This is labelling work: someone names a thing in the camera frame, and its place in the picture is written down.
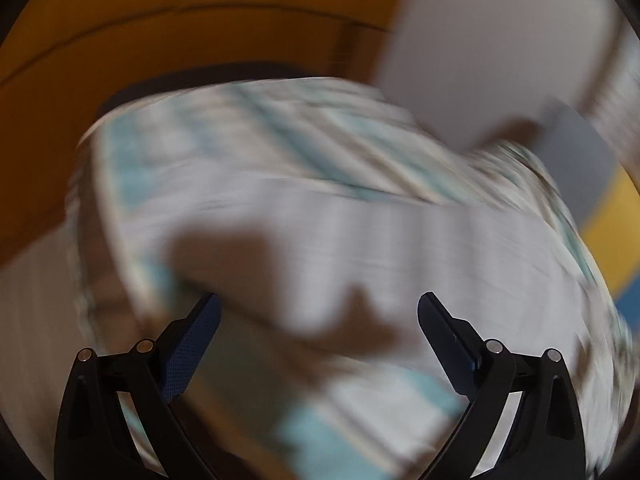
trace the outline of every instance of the metal pin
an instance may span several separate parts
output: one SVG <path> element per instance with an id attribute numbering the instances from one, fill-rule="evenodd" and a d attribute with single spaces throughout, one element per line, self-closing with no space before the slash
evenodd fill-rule
<path id="1" fill-rule="evenodd" d="M 558 350 L 555 350 L 554 348 L 552 348 L 551 350 L 548 350 L 546 352 L 546 356 L 549 357 L 549 359 L 551 359 L 555 363 L 559 363 L 560 359 L 562 359 L 562 354 Z"/>
<path id="2" fill-rule="evenodd" d="M 88 361 L 89 359 L 91 359 L 91 356 L 94 353 L 91 351 L 90 348 L 83 348 L 81 351 L 78 352 L 78 355 L 76 356 L 78 358 L 78 361 Z"/>
<path id="3" fill-rule="evenodd" d="M 151 339 L 143 339 L 136 345 L 136 350 L 141 354 L 149 352 L 154 347 L 154 342 Z"/>
<path id="4" fill-rule="evenodd" d="M 500 341 L 489 339 L 489 341 L 486 342 L 486 348 L 492 354 L 499 354 L 500 352 L 502 352 L 502 349 L 504 347 L 502 346 L 502 343 L 500 343 Z"/>

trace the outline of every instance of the yellow stripe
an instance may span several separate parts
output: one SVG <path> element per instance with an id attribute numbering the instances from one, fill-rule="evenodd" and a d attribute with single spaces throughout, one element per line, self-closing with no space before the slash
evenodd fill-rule
<path id="1" fill-rule="evenodd" d="M 618 298 L 640 268 L 640 195 L 622 167 L 581 235 Z"/>

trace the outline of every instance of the striped blanket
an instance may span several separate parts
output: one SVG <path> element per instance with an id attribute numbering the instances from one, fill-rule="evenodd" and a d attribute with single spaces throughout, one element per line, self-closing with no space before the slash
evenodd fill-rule
<path id="1" fill-rule="evenodd" d="M 155 96 L 102 118 L 84 145 L 70 211 L 85 327 L 101 351 L 123 351 L 216 292 L 223 322 L 186 397 L 262 478 L 426 467 L 466 404 L 417 325 L 427 290 L 511 351 L 558 348 L 590 472 L 609 461 L 636 373 L 630 338 L 527 150 L 451 153 L 377 90 L 332 78 Z M 108 279 L 88 263 L 96 217 Z M 495 463 L 503 419 L 477 472 Z"/>

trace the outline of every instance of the dark seam line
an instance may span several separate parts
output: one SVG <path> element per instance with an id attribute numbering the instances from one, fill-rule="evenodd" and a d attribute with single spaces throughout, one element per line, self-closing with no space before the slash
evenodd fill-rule
<path id="1" fill-rule="evenodd" d="M 36 56 L 27 60 L 25 63 L 20 65 L 17 69 L 15 69 L 13 72 L 10 72 L 6 78 L 4 78 L 3 80 L 0 80 L 0 88 L 2 88 L 7 83 L 11 82 L 13 79 L 19 76 L 22 72 L 24 72 L 25 70 L 27 70 L 28 68 L 30 68 L 31 66 L 39 62 L 40 60 L 44 59 L 50 54 L 53 54 L 55 51 L 65 48 L 75 43 L 76 41 L 82 40 L 82 38 L 85 38 L 87 36 L 100 32 L 107 28 L 116 27 L 117 25 L 124 25 L 125 23 L 134 22 L 136 20 L 143 20 L 145 18 L 161 16 L 162 14 L 169 14 L 170 12 L 186 13 L 186 12 L 195 12 L 198 10 L 206 10 L 206 9 L 260 9 L 260 10 L 286 10 L 288 12 L 302 12 L 304 14 L 309 14 L 311 16 L 322 16 L 324 18 L 332 18 L 334 20 L 348 21 L 357 27 L 366 27 L 366 28 L 371 28 L 373 30 L 379 30 L 381 32 L 387 32 L 386 28 L 379 27 L 377 25 L 370 25 L 368 23 L 363 23 L 363 22 L 355 22 L 348 16 L 343 16 L 340 14 L 331 14 L 330 12 L 322 12 L 320 10 L 303 9 L 302 7 L 278 6 L 273 4 L 251 4 L 251 3 L 244 3 L 244 2 L 199 4 L 199 5 L 184 6 L 184 7 L 181 7 L 181 6 L 161 7 L 159 9 L 147 10 L 145 12 L 131 14 L 124 18 L 118 18 L 117 20 L 111 20 L 110 22 L 101 23 L 100 25 L 97 25 L 95 27 L 91 27 L 91 28 L 88 28 L 87 30 L 83 30 L 82 32 L 79 32 L 66 40 L 53 44 L 52 46 L 45 49 L 41 53 L 36 54 Z"/>

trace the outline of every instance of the gray wall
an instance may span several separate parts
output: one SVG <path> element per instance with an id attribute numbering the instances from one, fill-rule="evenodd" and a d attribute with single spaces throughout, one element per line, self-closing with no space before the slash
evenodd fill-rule
<path id="1" fill-rule="evenodd" d="M 376 77 L 455 149 L 513 118 L 577 107 L 615 38 L 613 0 L 404 0 Z"/>

